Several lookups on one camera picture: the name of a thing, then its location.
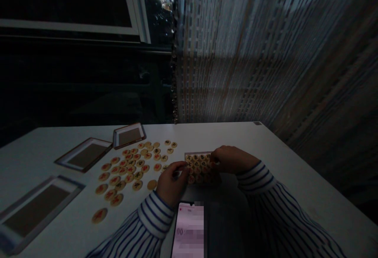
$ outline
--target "phone screen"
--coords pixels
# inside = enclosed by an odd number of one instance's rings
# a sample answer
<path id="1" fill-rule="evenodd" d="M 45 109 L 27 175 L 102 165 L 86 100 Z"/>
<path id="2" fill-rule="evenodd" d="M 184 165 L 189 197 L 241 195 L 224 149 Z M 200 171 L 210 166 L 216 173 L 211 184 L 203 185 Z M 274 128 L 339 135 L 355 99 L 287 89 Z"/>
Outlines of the phone screen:
<path id="1" fill-rule="evenodd" d="M 204 257 L 204 207 L 178 206 L 172 258 Z"/>

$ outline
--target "white table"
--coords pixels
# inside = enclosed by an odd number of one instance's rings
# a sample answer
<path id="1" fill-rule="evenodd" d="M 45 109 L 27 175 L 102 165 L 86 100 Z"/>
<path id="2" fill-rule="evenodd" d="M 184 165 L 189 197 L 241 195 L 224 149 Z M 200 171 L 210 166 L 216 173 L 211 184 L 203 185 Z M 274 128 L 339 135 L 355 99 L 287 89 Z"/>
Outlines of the white table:
<path id="1" fill-rule="evenodd" d="M 64 175 L 82 182 L 86 188 L 32 241 L 20 257 L 83 257 L 121 222 L 148 195 L 145 186 L 125 196 L 126 202 L 109 211 L 99 225 L 91 223 L 94 212 L 109 204 L 95 195 L 100 166 L 122 150 L 111 150 L 87 173 L 82 174 L 53 163 L 56 158 L 95 137 L 112 141 L 117 126 L 38 128 L 0 149 L 0 212 L 50 175 Z M 262 159 L 283 182 L 301 206 L 319 222 L 343 248 L 348 257 L 376 257 L 378 227 L 325 181 L 305 161 L 263 125 L 253 122 L 145 125 L 147 140 L 162 145 L 165 139 L 178 143 L 167 163 L 183 160 L 184 152 L 212 151 L 221 145 L 239 147 Z M 145 184 L 157 178 L 146 174 Z M 222 175 L 216 190 L 187 189 L 183 200 L 230 203 L 248 214 L 246 200 L 237 190 L 232 175 Z M 161 256 L 170 255 L 172 225 L 163 243 Z"/>

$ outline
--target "rectangular box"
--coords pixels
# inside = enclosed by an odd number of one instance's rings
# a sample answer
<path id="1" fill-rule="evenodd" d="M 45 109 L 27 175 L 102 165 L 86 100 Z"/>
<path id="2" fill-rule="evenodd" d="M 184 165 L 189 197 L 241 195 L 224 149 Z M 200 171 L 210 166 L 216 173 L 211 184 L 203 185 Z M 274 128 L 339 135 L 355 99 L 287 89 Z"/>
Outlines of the rectangular box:
<path id="1" fill-rule="evenodd" d="M 0 248 L 19 254 L 84 189 L 59 175 L 51 176 L 0 214 Z"/>
<path id="2" fill-rule="evenodd" d="M 140 122 L 114 130 L 113 146 L 115 150 L 146 139 L 146 134 Z"/>
<path id="3" fill-rule="evenodd" d="M 105 156 L 112 149 L 112 146 L 113 143 L 109 141 L 88 138 L 55 160 L 54 163 L 85 173 Z"/>

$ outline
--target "blue striped shirt sleeve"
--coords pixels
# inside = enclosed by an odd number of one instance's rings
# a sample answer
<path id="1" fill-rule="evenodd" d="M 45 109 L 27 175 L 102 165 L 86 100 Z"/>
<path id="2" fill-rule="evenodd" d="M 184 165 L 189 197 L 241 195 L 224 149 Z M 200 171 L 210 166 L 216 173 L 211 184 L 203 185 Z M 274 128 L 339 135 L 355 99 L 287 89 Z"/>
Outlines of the blue striped shirt sleeve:
<path id="1" fill-rule="evenodd" d="M 341 247 L 260 162 L 237 175 L 266 251 L 277 257 L 345 257 Z"/>
<path id="2" fill-rule="evenodd" d="M 86 257 L 158 257 L 173 210 L 153 191 L 120 228 Z"/>

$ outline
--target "curtain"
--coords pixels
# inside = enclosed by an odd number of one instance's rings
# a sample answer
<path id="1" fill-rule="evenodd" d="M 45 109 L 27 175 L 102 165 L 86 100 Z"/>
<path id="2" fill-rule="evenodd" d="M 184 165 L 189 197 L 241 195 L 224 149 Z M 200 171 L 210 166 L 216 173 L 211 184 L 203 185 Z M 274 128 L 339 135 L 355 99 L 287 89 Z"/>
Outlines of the curtain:
<path id="1" fill-rule="evenodd" d="M 339 190 L 378 175 L 378 0 L 179 0 L 178 122 L 261 121 Z"/>

